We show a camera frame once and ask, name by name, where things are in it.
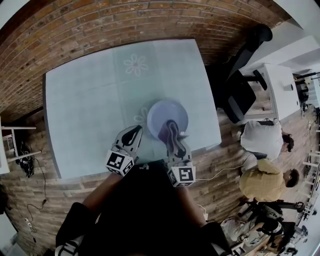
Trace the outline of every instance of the person in white shirt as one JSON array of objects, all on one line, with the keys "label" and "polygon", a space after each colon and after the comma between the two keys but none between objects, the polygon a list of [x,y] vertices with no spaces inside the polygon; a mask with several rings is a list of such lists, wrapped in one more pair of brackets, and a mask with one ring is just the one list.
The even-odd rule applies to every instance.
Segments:
[{"label": "person in white shirt", "polygon": [[276,159],[280,152],[291,152],[295,145],[291,134],[282,131],[277,119],[273,122],[270,120],[247,122],[240,143],[247,151],[254,155],[260,153],[262,155],[260,158],[267,157],[271,161]]}]

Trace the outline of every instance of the round plate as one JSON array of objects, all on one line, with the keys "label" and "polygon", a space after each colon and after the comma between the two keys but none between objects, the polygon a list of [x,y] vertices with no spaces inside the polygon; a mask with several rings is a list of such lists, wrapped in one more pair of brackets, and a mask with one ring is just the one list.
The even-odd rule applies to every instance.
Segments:
[{"label": "round plate", "polygon": [[158,134],[163,124],[168,120],[176,122],[179,132],[187,130],[189,122],[188,114],[180,103],[165,99],[158,101],[150,108],[146,124],[152,136],[157,140],[159,140]]}]

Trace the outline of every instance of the person in yellow shirt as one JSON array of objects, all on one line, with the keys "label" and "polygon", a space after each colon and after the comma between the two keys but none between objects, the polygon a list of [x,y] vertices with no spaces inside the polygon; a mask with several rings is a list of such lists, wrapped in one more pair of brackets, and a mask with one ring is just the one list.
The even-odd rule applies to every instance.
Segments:
[{"label": "person in yellow shirt", "polygon": [[298,184],[299,172],[290,169],[283,173],[269,159],[257,161],[257,168],[247,170],[240,178],[240,190],[249,199],[258,202],[277,201],[285,187],[292,188]]}]

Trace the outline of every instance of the yellow shirt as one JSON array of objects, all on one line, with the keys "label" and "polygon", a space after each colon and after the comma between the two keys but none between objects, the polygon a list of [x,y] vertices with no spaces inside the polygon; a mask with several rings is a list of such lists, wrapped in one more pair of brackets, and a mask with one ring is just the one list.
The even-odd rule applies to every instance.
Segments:
[{"label": "yellow shirt", "polygon": [[249,199],[259,202],[278,200],[286,187],[283,172],[268,159],[260,159],[258,168],[246,171],[240,179],[240,190]]}]

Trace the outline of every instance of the black sleeve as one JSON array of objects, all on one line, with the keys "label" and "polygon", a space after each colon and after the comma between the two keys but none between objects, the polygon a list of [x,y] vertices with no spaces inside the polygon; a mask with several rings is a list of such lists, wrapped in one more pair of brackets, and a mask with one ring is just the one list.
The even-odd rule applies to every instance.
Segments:
[{"label": "black sleeve", "polygon": [[210,222],[201,228],[201,233],[207,242],[220,246],[230,255],[233,255],[226,236],[217,222]]},{"label": "black sleeve", "polygon": [[82,203],[75,202],[55,237],[56,247],[80,237],[96,223],[96,218]]}]

